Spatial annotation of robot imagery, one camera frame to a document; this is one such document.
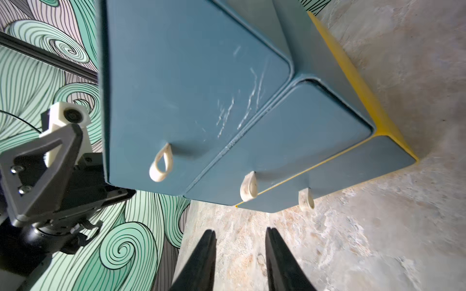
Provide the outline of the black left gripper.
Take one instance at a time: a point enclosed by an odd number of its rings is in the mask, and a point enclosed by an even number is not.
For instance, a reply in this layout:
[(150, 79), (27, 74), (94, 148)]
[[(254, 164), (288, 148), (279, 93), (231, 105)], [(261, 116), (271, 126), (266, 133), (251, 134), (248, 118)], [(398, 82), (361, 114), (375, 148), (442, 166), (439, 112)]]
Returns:
[(101, 153), (75, 165), (83, 131), (69, 124), (1, 154), (1, 276), (30, 276), (46, 269), (52, 254), (76, 254), (101, 231), (91, 222), (101, 209), (127, 201), (136, 191), (104, 180)]

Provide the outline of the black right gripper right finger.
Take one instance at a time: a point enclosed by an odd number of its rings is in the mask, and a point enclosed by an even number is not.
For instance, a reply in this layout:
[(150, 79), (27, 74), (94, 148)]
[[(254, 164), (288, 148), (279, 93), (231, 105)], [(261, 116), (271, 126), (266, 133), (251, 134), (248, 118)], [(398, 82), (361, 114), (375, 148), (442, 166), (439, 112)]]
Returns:
[(265, 249), (270, 291), (316, 291), (276, 228), (267, 228)]

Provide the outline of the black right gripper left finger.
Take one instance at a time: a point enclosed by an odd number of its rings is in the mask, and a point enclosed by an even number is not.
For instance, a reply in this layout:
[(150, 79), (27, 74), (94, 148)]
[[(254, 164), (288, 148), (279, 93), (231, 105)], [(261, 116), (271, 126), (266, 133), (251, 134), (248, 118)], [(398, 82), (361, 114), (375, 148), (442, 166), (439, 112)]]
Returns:
[(172, 284), (171, 291), (212, 291), (216, 269), (216, 233), (206, 230), (184, 268)]

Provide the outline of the teal drawer cabinet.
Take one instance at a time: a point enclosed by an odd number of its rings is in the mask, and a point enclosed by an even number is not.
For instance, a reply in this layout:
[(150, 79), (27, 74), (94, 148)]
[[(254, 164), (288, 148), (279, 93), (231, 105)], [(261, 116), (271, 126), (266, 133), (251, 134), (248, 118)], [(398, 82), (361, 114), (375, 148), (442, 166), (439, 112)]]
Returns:
[(279, 212), (417, 157), (298, 1), (97, 1), (109, 184)]

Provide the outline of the black corner frame post left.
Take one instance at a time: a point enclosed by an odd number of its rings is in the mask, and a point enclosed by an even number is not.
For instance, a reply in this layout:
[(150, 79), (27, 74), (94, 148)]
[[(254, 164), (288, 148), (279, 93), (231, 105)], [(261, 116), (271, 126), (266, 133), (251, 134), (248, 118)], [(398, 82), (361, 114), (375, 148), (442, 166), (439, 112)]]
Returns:
[(64, 58), (54, 55), (44, 49), (35, 47), (25, 41), (19, 40), (4, 32), (1, 32), (1, 45), (16, 52), (37, 59), (66, 72), (78, 75), (92, 82), (98, 82), (98, 74), (95, 71), (86, 69)]

